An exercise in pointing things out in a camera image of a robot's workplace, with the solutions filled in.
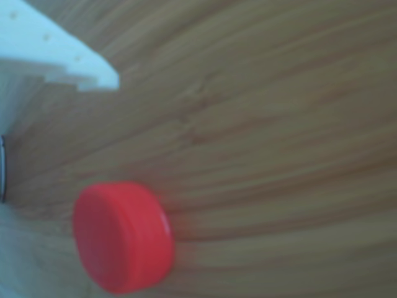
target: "white plastic piece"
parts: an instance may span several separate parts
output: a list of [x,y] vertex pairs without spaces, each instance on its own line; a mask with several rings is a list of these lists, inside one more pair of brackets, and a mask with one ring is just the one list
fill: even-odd
[[0,70],[75,84],[79,91],[119,87],[105,59],[21,0],[0,0]]

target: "wood grain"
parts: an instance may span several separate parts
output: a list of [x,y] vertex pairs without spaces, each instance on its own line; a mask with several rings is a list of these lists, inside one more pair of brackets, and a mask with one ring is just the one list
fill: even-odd
[[131,297],[397,295],[397,2],[30,2],[122,87],[2,79],[0,284],[111,297],[82,270],[70,217],[87,185],[134,180],[159,194],[177,256]]

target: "red bottle cap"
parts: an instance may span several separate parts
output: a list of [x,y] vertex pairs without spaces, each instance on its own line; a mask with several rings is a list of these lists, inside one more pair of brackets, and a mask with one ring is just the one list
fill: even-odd
[[73,232],[88,275],[106,291],[150,287],[172,266],[174,241],[156,196],[137,183],[100,183],[76,201]]

